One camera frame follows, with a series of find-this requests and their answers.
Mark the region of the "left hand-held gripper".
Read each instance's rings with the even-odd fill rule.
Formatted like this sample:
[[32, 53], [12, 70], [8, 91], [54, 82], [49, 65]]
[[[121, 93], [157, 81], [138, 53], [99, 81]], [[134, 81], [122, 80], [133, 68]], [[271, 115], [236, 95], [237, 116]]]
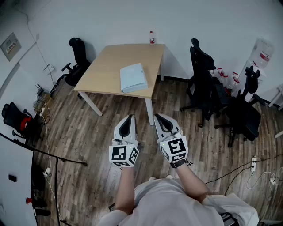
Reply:
[[109, 161], [118, 167], [133, 167], [139, 155], [138, 143], [120, 139], [128, 137], [136, 140], [137, 136], [136, 119], [132, 114], [127, 115], [114, 129], [114, 139], [109, 146]]

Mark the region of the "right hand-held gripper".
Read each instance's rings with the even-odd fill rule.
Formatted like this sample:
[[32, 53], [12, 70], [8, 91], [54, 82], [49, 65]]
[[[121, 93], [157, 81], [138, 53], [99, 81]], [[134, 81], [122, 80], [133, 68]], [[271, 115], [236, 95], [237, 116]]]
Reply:
[[187, 139], [183, 131], [179, 130], [177, 121], [165, 114], [156, 113], [154, 123], [159, 138], [157, 144], [167, 161], [175, 163], [184, 160], [188, 155]]

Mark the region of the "person's left forearm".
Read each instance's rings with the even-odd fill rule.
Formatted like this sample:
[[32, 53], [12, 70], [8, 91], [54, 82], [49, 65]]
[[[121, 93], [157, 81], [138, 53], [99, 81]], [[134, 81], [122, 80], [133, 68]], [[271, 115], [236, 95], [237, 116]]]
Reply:
[[134, 168], [123, 167], [115, 198], [115, 210], [123, 211], [128, 215], [132, 214], [134, 197]]

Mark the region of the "person's right forearm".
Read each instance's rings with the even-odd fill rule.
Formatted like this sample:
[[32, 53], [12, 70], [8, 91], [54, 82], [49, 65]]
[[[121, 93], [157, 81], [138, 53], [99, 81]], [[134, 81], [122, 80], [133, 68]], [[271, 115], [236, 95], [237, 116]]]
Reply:
[[175, 171], [179, 176], [185, 193], [189, 197], [202, 203], [206, 196], [210, 195], [210, 191], [206, 184], [197, 177], [186, 164], [177, 167]]

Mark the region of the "black office chair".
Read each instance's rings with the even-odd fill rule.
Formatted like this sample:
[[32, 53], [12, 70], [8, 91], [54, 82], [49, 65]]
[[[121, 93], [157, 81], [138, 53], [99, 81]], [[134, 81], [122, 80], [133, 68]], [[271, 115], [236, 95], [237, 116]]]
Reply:
[[85, 44], [80, 38], [71, 38], [69, 46], [73, 49], [76, 65], [71, 68], [71, 64], [68, 63], [61, 71], [63, 72], [66, 69], [69, 71], [68, 74], [63, 74], [63, 76], [68, 85], [75, 87], [91, 63], [86, 58]]
[[229, 118], [229, 123], [214, 127], [215, 129], [231, 129], [228, 147], [233, 146], [236, 135], [242, 134], [244, 141], [254, 141], [259, 136], [258, 129], [261, 115], [253, 107], [253, 104], [259, 102], [261, 105], [265, 105], [265, 101], [256, 94], [260, 71], [254, 71], [253, 66], [246, 67], [245, 75], [244, 90], [239, 90], [237, 96], [233, 97], [231, 103], [223, 110], [223, 113]]
[[[13, 128], [13, 136], [25, 139], [26, 141], [33, 140], [35, 137], [43, 140], [38, 133], [38, 129], [41, 124], [39, 124], [26, 109], [21, 112], [15, 103], [6, 103], [2, 109], [1, 115], [3, 117], [4, 124]], [[24, 131], [20, 131], [20, 123], [25, 117], [32, 117], [32, 121], [28, 123]]]
[[213, 58], [203, 52], [196, 38], [191, 39], [190, 47], [191, 62], [194, 75], [188, 81], [186, 93], [190, 98], [190, 105], [181, 107], [180, 111], [198, 108], [202, 111], [201, 122], [198, 126], [202, 128], [205, 120], [210, 120], [213, 113], [219, 113], [221, 103], [216, 84], [219, 80], [210, 74], [211, 70], [215, 70]]

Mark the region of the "wooden table with white legs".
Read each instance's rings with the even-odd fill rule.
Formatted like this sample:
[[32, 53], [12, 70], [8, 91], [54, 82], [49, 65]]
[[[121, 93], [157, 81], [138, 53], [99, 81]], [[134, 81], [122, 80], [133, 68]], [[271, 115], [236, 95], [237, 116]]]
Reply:
[[[164, 44], [123, 44], [106, 46], [83, 74], [74, 90], [82, 96], [98, 116], [102, 112], [88, 97], [88, 93], [125, 95], [143, 98], [149, 123], [154, 125], [152, 95], [163, 60]], [[120, 70], [141, 63], [145, 72], [147, 89], [124, 94], [120, 85]]]

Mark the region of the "person's white shirt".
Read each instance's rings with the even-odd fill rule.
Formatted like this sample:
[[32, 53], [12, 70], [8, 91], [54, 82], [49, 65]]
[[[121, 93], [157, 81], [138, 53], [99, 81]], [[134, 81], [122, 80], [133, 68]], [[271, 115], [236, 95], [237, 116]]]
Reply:
[[157, 179], [135, 189], [135, 208], [128, 215], [113, 210], [97, 226], [224, 226], [230, 213], [239, 226], [257, 226], [258, 213], [235, 194], [210, 195], [201, 203], [186, 195], [179, 179]]

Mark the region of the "cardboard box with clutter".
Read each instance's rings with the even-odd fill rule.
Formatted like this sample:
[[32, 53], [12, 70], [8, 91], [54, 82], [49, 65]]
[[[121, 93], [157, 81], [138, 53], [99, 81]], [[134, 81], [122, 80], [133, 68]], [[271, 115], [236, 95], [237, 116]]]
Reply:
[[33, 109], [36, 113], [39, 113], [41, 109], [44, 108], [50, 108], [54, 102], [54, 99], [51, 97], [49, 93], [42, 92], [40, 95], [38, 95], [33, 103]]

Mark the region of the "red cloth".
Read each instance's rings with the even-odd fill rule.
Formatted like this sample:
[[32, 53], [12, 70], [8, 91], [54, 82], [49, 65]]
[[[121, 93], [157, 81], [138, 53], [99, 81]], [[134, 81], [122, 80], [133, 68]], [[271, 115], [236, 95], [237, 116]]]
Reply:
[[32, 117], [25, 117], [20, 123], [20, 131], [24, 131], [28, 123], [32, 121]]

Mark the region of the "black-framed whiteboard on stand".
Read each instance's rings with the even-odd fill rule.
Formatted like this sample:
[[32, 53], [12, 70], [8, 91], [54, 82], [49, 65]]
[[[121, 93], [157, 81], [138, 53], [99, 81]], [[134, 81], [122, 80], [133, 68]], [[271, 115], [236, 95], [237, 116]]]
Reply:
[[5, 226], [38, 226], [32, 185], [36, 151], [0, 133], [0, 221]]

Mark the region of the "white side table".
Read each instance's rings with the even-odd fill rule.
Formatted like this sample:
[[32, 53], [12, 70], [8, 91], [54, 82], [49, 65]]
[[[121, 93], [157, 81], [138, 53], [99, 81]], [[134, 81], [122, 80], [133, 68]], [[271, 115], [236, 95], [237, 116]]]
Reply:
[[281, 103], [277, 107], [277, 110], [280, 111], [283, 109], [283, 83], [277, 87], [278, 94], [272, 99], [272, 101], [269, 103], [268, 107], [271, 107], [274, 105], [279, 99], [281, 99]]

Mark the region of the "grey electrical wall panel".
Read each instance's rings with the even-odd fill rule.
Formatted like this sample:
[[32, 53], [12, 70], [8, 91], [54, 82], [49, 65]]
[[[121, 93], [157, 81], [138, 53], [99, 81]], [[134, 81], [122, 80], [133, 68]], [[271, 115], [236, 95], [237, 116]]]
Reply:
[[12, 33], [1, 45], [0, 48], [8, 61], [21, 49], [21, 44], [14, 33]]

